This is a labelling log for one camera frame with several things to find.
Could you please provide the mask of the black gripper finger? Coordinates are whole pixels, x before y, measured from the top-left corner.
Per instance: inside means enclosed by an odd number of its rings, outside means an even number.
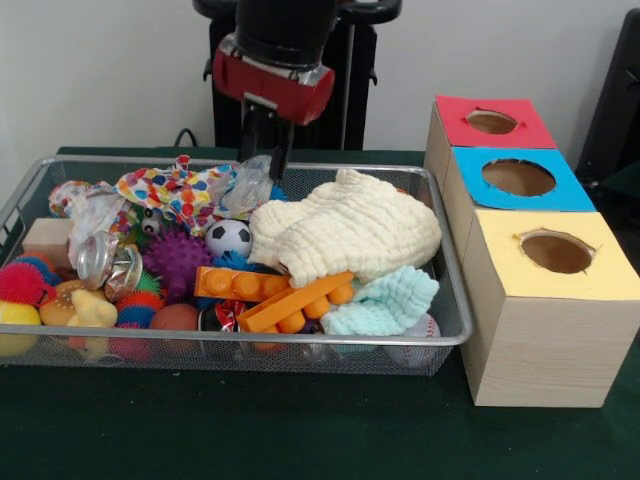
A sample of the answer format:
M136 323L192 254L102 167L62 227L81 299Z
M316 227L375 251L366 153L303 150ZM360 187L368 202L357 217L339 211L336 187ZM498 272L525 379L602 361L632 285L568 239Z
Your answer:
M242 134L238 153L239 162L245 162L255 155L261 121L261 110L259 105L249 99L245 99L243 101L243 108Z
M287 120L278 119L275 146L271 154L269 176L272 181L281 179L290 158L295 125Z

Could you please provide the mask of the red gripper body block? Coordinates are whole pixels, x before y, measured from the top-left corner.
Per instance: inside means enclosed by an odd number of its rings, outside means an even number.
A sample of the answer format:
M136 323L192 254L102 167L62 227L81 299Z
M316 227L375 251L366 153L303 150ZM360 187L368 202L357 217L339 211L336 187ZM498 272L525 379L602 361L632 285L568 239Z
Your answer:
M334 87L334 71L324 65L298 73L265 66L222 48L215 53L213 74L217 89L226 96L258 103L295 125L318 119Z

